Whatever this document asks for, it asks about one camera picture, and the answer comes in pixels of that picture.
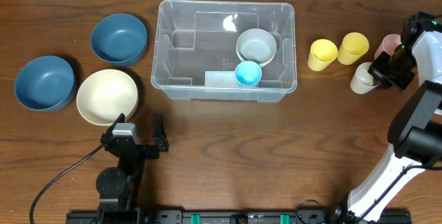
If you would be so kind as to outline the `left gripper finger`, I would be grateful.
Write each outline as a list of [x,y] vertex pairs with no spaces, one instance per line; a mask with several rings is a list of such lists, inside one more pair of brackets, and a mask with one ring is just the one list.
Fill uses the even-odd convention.
[[123,113],[120,113],[120,115],[117,117],[116,121],[112,123],[109,128],[102,134],[102,141],[107,141],[111,138],[113,135],[113,129],[115,128],[116,124],[119,123],[125,123],[125,115]]
[[169,151],[169,141],[166,136],[166,132],[163,125],[163,115],[158,116],[152,139],[159,151],[161,152]]

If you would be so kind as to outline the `cream cup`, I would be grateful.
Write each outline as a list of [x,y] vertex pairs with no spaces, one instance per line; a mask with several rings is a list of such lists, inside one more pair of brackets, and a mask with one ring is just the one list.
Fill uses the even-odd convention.
[[365,62],[360,64],[356,69],[350,82],[350,88],[356,94],[366,94],[380,84],[379,81],[375,80],[374,77],[368,73],[371,65],[371,62]]

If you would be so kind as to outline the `small yellow bowl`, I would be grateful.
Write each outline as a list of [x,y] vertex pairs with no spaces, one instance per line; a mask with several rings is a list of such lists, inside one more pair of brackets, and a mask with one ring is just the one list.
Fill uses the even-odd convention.
[[242,57],[242,56],[240,56],[240,55],[238,56],[238,58],[240,59],[241,62],[246,62],[246,61],[255,62],[255,63],[258,64],[261,68],[263,68],[263,67],[267,66],[268,64],[270,64],[270,63],[273,61],[273,59],[274,59],[274,57],[272,57],[271,59],[268,59],[268,60],[265,61],[265,62],[260,62],[260,61],[258,61],[258,60],[256,60],[256,59],[246,59],[246,58],[244,58],[244,57]]

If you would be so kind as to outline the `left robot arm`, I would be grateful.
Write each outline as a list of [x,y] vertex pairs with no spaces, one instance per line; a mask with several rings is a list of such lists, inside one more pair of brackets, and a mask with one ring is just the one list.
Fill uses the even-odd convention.
[[97,223],[147,223],[148,211],[136,207],[144,162],[169,150],[169,142],[159,116],[152,135],[153,144],[140,144],[136,126],[120,114],[102,134],[105,151],[119,158],[116,167],[108,167],[97,177],[99,193]]

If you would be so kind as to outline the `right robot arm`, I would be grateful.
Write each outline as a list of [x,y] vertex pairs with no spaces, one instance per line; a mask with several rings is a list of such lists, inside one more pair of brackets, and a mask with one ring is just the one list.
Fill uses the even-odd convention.
[[365,181],[336,208],[331,223],[380,223],[386,205],[424,171],[441,161],[441,22],[426,12],[404,21],[401,44],[381,52],[367,69],[378,87],[400,91],[417,77],[419,88],[392,120],[387,151]]

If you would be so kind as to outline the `light blue cup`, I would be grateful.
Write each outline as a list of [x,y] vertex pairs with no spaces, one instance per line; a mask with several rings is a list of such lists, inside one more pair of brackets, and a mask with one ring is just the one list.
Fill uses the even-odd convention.
[[235,78],[239,87],[256,88],[262,78],[262,69],[253,61],[241,62],[236,66]]

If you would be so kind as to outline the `small grey bowl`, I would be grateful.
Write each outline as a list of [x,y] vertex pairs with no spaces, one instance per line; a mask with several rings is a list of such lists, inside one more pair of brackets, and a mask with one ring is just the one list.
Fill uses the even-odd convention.
[[275,56],[277,43],[270,32],[259,28],[244,31],[236,42],[236,52],[241,62],[252,61],[266,66]]

